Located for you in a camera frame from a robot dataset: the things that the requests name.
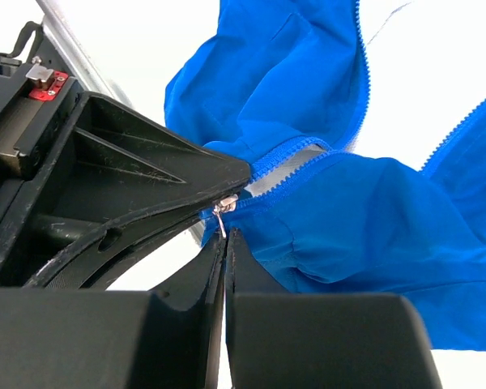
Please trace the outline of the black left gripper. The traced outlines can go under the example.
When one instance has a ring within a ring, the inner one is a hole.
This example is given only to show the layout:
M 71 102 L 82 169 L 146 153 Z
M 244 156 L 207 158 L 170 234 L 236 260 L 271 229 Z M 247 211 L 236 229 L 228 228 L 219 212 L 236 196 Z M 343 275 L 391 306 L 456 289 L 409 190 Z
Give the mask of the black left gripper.
M 25 284 L 85 233 L 147 207 L 211 207 L 249 180 L 61 71 L 0 58 L 0 284 Z

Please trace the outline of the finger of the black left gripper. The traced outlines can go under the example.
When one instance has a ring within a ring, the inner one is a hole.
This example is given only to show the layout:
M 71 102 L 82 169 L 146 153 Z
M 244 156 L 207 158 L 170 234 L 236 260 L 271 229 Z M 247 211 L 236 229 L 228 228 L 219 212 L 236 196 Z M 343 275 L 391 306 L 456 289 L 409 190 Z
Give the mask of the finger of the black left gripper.
M 179 233 L 199 221 L 204 206 L 147 207 L 85 233 L 51 258 L 24 284 L 26 289 L 81 289 L 123 256 L 155 237 Z

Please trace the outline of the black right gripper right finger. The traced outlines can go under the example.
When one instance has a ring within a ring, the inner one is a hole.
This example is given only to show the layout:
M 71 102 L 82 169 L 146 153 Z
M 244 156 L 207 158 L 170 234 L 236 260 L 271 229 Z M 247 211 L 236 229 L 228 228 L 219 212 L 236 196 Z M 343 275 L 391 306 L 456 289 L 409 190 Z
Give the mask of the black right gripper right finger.
M 283 288 L 234 229 L 226 324 L 236 388 L 439 388 L 423 321 L 391 293 L 299 294 Z

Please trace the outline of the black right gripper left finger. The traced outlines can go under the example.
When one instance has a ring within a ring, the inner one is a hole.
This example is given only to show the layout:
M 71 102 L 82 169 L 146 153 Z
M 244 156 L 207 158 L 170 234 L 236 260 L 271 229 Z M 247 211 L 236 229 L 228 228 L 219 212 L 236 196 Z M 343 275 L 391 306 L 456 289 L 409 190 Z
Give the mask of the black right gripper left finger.
M 0 289 L 0 388 L 214 388 L 225 240 L 149 292 Z

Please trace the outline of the blue white red hooded jacket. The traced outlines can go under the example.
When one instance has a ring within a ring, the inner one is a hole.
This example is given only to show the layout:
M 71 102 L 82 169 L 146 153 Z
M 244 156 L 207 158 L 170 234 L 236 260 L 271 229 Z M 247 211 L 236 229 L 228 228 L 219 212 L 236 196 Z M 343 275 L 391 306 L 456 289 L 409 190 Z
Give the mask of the blue white red hooded jacket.
M 249 163 L 239 229 L 297 293 L 384 292 L 486 351 L 486 1 L 223 1 L 165 122 Z

